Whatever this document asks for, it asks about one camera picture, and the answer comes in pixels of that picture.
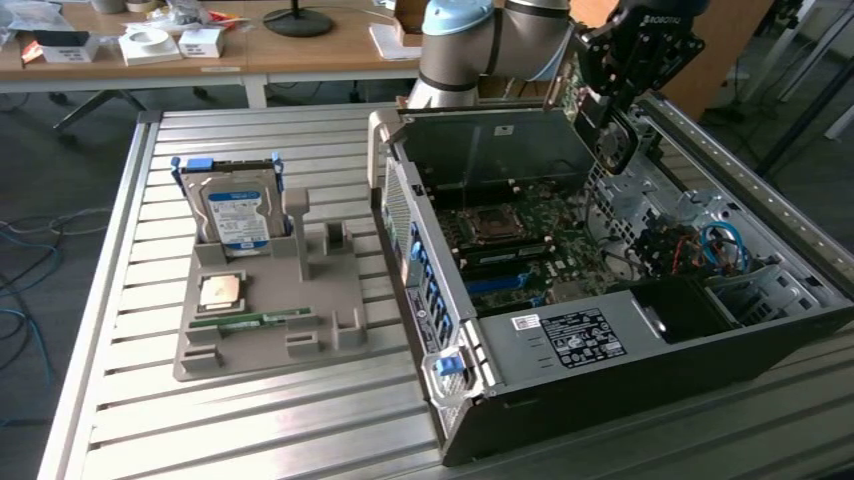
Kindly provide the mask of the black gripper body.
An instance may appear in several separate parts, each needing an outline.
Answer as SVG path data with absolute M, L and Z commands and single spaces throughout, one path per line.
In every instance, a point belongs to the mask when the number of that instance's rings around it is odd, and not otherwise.
M 708 0 L 619 1 L 610 13 L 615 35 L 634 38 L 641 34 L 690 33 L 694 19 L 708 10 Z

